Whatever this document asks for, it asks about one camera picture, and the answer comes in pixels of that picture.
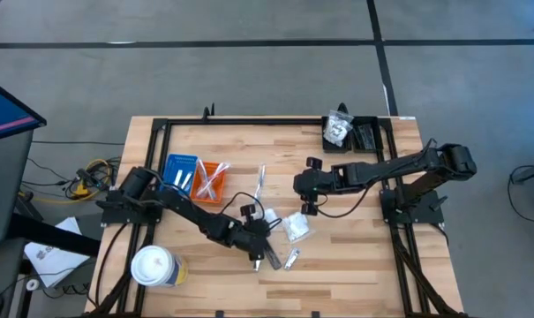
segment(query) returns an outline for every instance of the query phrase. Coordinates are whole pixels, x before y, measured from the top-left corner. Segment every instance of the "plastic bag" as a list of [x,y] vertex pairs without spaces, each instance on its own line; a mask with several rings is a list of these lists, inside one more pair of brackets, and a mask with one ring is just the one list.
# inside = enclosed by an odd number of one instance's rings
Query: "plastic bag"
[[282,226],[286,231],[290,243],[296,243],[313,234],[308,226],[308,219],[301,212],[296,212],[282,219]]
[[323,138],[339,147],[343,145],[343,140],[347,133],[353,128],[350,123],[353,116],[337,110],[330,110],[327,118],[326,128],[323,131]]

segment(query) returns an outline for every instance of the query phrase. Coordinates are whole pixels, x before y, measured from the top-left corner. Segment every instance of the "white cup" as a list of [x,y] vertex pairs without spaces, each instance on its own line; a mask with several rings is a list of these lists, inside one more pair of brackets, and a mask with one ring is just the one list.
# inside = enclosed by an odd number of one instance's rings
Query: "white cup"
[[186,280],[188,267],[182,257],[160,246],[145,246],[133,257],[132,276],[145,286],[178,286]]

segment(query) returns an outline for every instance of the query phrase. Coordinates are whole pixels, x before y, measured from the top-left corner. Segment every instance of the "orange container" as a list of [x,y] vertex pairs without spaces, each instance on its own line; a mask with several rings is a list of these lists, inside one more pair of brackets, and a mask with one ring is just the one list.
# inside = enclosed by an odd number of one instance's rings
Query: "orange container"
[[[217,166],[219,165],[220,165],[219,163],[204,162],[204,168],[206,169],[206,174],[209,178],[212,177],[212,175],[214,175],[214,172],[217,169]],[[202,184],[202,176],[200,176],[199,169],[197,167],[196,173],[194,174],[194,182],[192,182],[190,198],[196,202],[215,203],[215,204],[221,203],[222,195],[223,195],[223,185],[225,183],[225,173],[226,171],[222,172],[222,174],[212,184],[212,188],[214,189],[216,200],[212,200],[208,196],[206,196],[206,198],[204,199],[197,198],[196,193],[198,192],[198,189],[200,185]]]

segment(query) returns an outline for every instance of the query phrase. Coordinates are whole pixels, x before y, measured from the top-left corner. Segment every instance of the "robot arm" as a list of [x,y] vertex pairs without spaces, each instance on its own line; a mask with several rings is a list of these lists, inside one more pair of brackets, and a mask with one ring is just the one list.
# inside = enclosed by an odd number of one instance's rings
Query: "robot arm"
[[426,171],[426,174],[396,196],[397,208],[409,206],[414,201],[449,180],[467,180],[477,172],[477,166],[467,147],[445,144],[440,148],[426,147],[413,155],[406,155],[382,163],[343,163],[331,166],[331,171],[321,170],[322,161],[309,157],[304,170],[294,177],[294,191],[306,203],[302,213],[317,215],[313,204],[318,195],[358,193],[375,183],[389,178]]
[[224,214],[208,213],[173,186],[150,186],[157,176],[154,171],[133,168],[119,189],[110,192],[106,201],[98,201],[97,204],[104,209],[127,208],[138,212],[155,207],[167,208],[196,224],[199,231],[215,243],[235,246],[247,252],[249,260],[255,261],[256,266],[259,265],[258,261],[264,259],[270,230],[266,221],[251,218],[254,205],[241,207],[245,223]]

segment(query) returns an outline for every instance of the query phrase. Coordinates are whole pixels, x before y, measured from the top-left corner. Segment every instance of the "computer monitor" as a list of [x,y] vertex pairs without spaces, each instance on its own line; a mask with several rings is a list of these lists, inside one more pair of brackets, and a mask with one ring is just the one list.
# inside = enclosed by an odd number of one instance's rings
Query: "computer monitor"
[[0,138],[46,124],[45,118],[0,87]]

